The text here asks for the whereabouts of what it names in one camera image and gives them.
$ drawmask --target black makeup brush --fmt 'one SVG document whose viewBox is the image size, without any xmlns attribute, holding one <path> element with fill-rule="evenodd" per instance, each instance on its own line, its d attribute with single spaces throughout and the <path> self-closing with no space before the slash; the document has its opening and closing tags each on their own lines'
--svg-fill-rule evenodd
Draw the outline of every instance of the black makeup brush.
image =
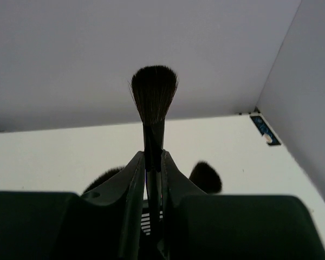
<svg viewBox="0 0 325 260">
<path fill-rule="evenodd" d="M 100 184 L 103 184 L 106 180 L 109 180 L 110 178 L 115 176 L 117 173 L 119 173 L 121 170 L 123 170 L 124 168 L 125 168 L 124 166 L 121 166 L 121 167 L 116 167 L 116 168 L 109 169 L 103 175 L 99 176 L 95 181 L 93 181 L 85 189 L 85 191 L 83 193 L 86 193 L 86 192 L 98 187 Z"/>
<path fill-rule="evenodd" d="M 199 161 L 192 170 L 189 180 L 207 194 L 222 191 L 220 176 L 207 162 Z"/>
<path fill-rule="evenodd" d="M 158 239 L 161 200 L 161 153 L 165 117 L 178 86 L 176 73 L 165 66 L 138 70 L 131 79 L 131 93 L 140 114 L 145 145 L 146 186 L 151 236 Z"/>
</svg>

